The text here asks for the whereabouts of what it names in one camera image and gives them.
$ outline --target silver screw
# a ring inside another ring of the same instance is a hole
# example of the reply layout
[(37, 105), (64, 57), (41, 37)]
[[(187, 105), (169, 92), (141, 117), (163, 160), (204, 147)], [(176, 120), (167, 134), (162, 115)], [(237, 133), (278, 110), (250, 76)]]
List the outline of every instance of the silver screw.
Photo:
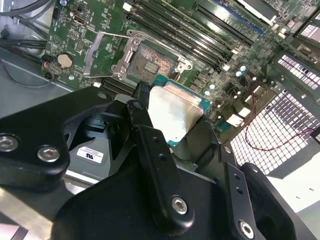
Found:
[(254, 231), (252, 230), (252, 228), (250, 227), (250, 225), (248, 223), (246, 223), (245, 221), (240, 220), (239, 221), (239, 227), (240, 227), (241, 232), (248, 239), (254, 239), (254, 237), (255, 237)]
[(139, 41), (138, 41), (137, 39), (134, 39), (134, 40), (133, 40), (133, 44), (134, 44), (134, 45), (139, 45)]
[(120, 73), (121, 74), (125, 74), (126, 71), (127, 71), (127, 69), (124, 66), (120, 67)]
[(231, 149), (228, 148), (227, 146), (223, 146), (223, 148), (228, 154), (230, 154), (232, 152)]
[(38, 150), (37, 156), (44, 162), (53, 163), (59, 159), (60, 153), (53, 146), (44, 146)]
[(99, 98), (102, 98), (102, 99), (107, 99), (107, 96), (106, 96), (104, 93), (102, 93), (102, 92), (99, 92), (99, 93), (98, 93), (98, 97), (99, 97)]
[(0, 152), (11, 152), (19, 145), (18, 139), (13, 136), (0, 136)]
[(172, 198), (171, 203), (172, 203), (173, 209), (178, 214), (184, 215), (187, 213), (188, 206), (187, 206), (186, 202), (181, 197), (175, 196), (174, 198)]
[(62, 5), (62, 6), (67, 6), (67, 0), (60, 0), (60, 4)]

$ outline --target ventilation grille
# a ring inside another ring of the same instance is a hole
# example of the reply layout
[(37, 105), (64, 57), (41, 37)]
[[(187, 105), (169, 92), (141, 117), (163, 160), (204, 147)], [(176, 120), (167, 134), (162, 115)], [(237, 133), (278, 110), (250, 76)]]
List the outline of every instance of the ventilation grille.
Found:
[[(272, 149), (299, 132), (307, 128), (315, 129), (319, 125), (319, 121), (310, 112), (287, 91), (283, 91), (255, 117), (248, 127), (247, 138), (258, 149)], [(306, 134), (276, 150), (261, 151), (250, 147), (245, 141), (245, 135), (246, 129), (231, 141), (237, 162), (240, 165), (253, 163), (266, 175), (306, 147), (311, 140), (310, 134)]]
[(295, 75), (298, 79), (315, 90), (319, 87), (320, 77), (306, 69), (303, 65), (293, 60), (287, 55), (283, 55), (278, 63)]

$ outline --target green circuit board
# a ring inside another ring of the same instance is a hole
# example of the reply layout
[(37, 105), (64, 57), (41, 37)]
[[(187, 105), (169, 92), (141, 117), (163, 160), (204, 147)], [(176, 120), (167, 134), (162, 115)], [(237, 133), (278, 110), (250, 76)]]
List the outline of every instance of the green circuit board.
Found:
[[(141, 31), (192, 62), (192, 69), (171, 79), (209, 100), (208, 115), (216, 119), (224, 107), (233, 104), (234, 92), (239, 93), (238, 99), (244, 100), (253, 86), (260, 85), (268, 90), (272, 83), (266, 81), (264, 69), (280, 50), (309, 60), (278, 31), (285, 29), (286, 33), (294, 33), (318, 9), (320, 2), (266, 2), (278, 13), (274, 23), (278, 25), (277, 29), (256, 18), (236, 0), (70, 0), (66, 6), (57, 1), (45, 53), (55, 58), (66, 53), (72, 58), (72, 66), (63, 68), (54, 61), (48, 67), (57, 75), (58, 81), (75, 90), (91, 86), (113, 75), (113, 66), (123, 58), (128, 31)], [(126, 9), (124, 4), (133, 10)], [(172, 26), (174, 21), (179, 27)], [(108, 34), (103, 36), (93, 53), (90, 75), (84, 75), (86, 54), (99, 31)], [(193, 40), (197, 31), (199, 36), (209, 39), (205, 47)], [(147, 39), (140, 44), (137, 53), (146, 51), (162, 67), (147, 61), (141, 70), (142, 58), (134, 57), (134, 66), (127, 69), (131, 72), (129, 81), (120, 80), (123, 84), (135, 87), (140, 80), (151, 84), (152, 74), (164, 71), (166, 77), (170, 77), (178, 65), (177, 55)], [(241, 66), (246, 70), (239, 77), (236, 74)]]

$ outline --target black cable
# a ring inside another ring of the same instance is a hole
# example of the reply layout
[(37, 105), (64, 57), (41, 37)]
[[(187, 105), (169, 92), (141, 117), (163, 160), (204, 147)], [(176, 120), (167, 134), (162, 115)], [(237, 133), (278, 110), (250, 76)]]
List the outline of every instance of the black cable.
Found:
[(51, 79), (44, 83), (44, 84), (41, 84), (41, 85), (29, 85), (29, 84), (24, 84), (24, 83), (21, 83), (21, 82), (18, 82), (16, 81), (9, 73), (8, 69), (5, 67), (4, 65), (4, 62), (2, 61), (2, 59), (0, 60), (0, 65), (2, 66), (4, 72), (7, 74), (9, 80), (11, 82), (13, 82), (14, 84), (18, 85), (18, 86), (21, 86), (21, 87), (24, 87), (24, 88), (30, 88), (30, 89), (39, 89), (39, 88), (43, 88), (45, 86), (48, 86), (50, 83), (53, 82), (55, 76), (53, 75), (53, 73), (50, 72), (50, 74), (52, 75)]
[(16, 44), (46, 45), (47, 41), (29, 40), (29, 39), (0, 39), (0, 44), (8, 44), (8, 45), (16, 45)]
[(40, 49), (40, 50), (45, 50), (46, 49), (46, 46), (33, 45), (33, 44), (16, 44), (16, 45), (12, 45), (12, 47), (25, 48), (25, 49)]
[(41, 30), (40, 28), (38, 28), (37, 26), (33, 25), (31, 22), (25, 21), (25, 20), (20, 20), (20, 23), (24, 26), (26, 26), (27, 28), (30, 28), (31, 30), (33, 30), (35, 33), (37, 33), (40, 37), (47, 39), (48, 35)]
[(17, 15), (22, 15), (22, 14), (27, 14), (30, 13), (34, 10), (37, 10), (39, 8), (41, 8), (42, 6), (44, 6), (47, 2), (49, 2), (50, 0), (38, 0), (34, 3), (31, 3), (27, 6), (24, 6), (22, 8), (18, 8), (18, 9), (13, 9), (11, 11), (7, 11), (7, 12), (0, 12), (0, 16), (2, 17), (12, 17), (12, 16), (17, 16)]
[(42, 61), (41, 58), (31, 55), (30, 53), (21, 50), (20, 48), (16, 48), (16, 47), (10, 47), (10, 46), (0, 46), (3, 49), (6, 49), (7, 51), (16, 54), (20, 57), (22, 57), (23, 59), (28, 60), (29, 62), (32, 62), (38, 66), (42, 65)]
[(32, 16), (32, 17), (28, 17), (28, 18), (25, 18), (23, 16), (19, 16), (19, 15), (16, 15), (14, 16), (15, 18), (19, 19), (19, 20), (23, 20), (23, 21), (26, 21), (26, 22), (34, 22), (35, 20), (41, 18), (41, 16), (43, 14), (45, 14), (46, 11), (48, 11), (54, 4), (55, 4), (56, 0), (51, 0), (51, 2), (49, 2), (44, 9), (42, 9), (38, 14)]

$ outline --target sticker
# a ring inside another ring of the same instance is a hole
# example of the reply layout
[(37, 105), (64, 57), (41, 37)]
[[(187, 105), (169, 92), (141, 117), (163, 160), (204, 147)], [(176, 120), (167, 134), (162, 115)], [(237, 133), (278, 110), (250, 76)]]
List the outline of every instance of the sticker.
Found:
[(102, 162), (102, 158), (104, 157), (102, 152), (90, 149), (86, 146), (80, 147), (76, 155), (99, 164)]

